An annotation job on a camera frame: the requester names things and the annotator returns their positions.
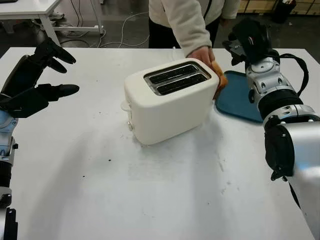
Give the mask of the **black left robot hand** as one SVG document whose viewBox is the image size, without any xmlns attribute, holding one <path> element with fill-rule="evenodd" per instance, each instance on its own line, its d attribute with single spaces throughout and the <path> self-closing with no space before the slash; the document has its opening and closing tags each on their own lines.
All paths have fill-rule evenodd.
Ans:
<svg viewBox="0 0 320 240">
<path fill-rule="evenodd" d="M 46 67 L 65 74 L 67 69 L 56 59 L 74 64 L 76 59 L 51 38 L 38 45 L 33 55 L 24 55 L 16 64 L 0 92 L 0 109 L 13 118 L 28 118 L 45 109 L 49 102 L 77 93 L 75 84 L 37 85 Z"/>
</svg>

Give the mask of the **person's right hand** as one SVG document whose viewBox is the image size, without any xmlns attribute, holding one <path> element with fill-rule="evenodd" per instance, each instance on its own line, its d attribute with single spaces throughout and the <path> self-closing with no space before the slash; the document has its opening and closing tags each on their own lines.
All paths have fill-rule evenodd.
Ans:
<svg viewBox="0 0 320 240">
<path fill-rule="evenodd" d="M 212 67 L 212 62 L 215 61 L 215 55 L 213 53 L 213 49 L 208 46 L 202 46 L 191 52 L 187 58 L 193 58 L 197 59 L 204 64 L 206 64 L 208 67 Z"/>
</svg>

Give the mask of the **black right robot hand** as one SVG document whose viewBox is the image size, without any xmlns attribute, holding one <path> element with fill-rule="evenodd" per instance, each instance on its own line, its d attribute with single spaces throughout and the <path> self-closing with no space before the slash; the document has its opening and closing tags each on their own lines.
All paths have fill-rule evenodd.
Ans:
<svg viewBox="0 0 320 240">
<path fill-rule="evenodd" d="M 272 48 L 267 27 L 250 18 L 237 23 L 223 45 L 233 57 L 250 64 L 264 59 Z"/>
</svg>

